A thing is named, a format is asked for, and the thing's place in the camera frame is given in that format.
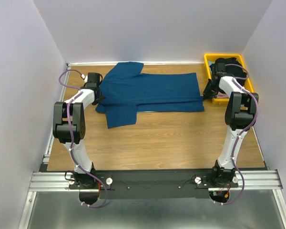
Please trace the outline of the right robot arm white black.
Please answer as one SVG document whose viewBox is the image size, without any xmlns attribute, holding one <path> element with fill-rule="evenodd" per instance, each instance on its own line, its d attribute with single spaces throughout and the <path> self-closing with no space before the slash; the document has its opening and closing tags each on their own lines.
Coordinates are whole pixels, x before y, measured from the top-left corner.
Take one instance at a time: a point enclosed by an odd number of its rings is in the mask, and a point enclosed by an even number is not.
<svg viewBox="0 0 286 229">
<path fill-rule="evenodd" d="M 248 130 L 256 122 L 259 96 L 239 83 L 248 79 L 247 71 L 240 64 L 218 58 L 211 66 L 211 73 L 203 98 L 213 99 L 219 92 L 228 96 L 225 112 L 227 134 L 219 158 L 211 173 L 202 178 L 202 183 L 205 186 L 211 184 L 213 187 L 224 187 L 233 181 L 240 146 Z"/>
</svg>

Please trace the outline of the blue t shirt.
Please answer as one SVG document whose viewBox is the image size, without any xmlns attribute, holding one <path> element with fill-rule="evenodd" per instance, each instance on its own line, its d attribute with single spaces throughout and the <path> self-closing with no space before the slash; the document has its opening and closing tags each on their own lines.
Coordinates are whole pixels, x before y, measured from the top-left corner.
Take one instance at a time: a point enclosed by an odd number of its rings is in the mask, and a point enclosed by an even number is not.
<svg viewBox="0 0 286 229">
<path fill-rule="evenodd" d="M 143 73 L 143 63 L 120 62 L 103 79 L 104 96 L 96 112 L 106 116 L 108 128 L 133 125 L 142 112 L 202 112 L 196 73 Z"/>
</svg>

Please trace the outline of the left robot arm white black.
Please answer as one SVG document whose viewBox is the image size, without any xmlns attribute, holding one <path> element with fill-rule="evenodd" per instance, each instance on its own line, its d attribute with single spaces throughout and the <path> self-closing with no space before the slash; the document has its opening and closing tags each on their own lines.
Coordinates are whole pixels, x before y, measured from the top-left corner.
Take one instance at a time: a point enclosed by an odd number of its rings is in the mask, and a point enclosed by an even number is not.
<svg viewBox="0 0 286 229">
<path fill-rule="evenodd" d="M 96 176 L 84 143 L 84 110 L 88 105 L 97 104 L 102 99 L 100 84 L 98 81 L 87 81 L 83 87 L 75 87 L 62 83 L 64 87 L 76 89 L 77 93 L 66 101 L 56 102 L 53 110 L 53 136 L 69 152 L 74 166 L 74 181 L 87 189 L 95 185 L 106 188 L 103 181 Z"/>
</svg>

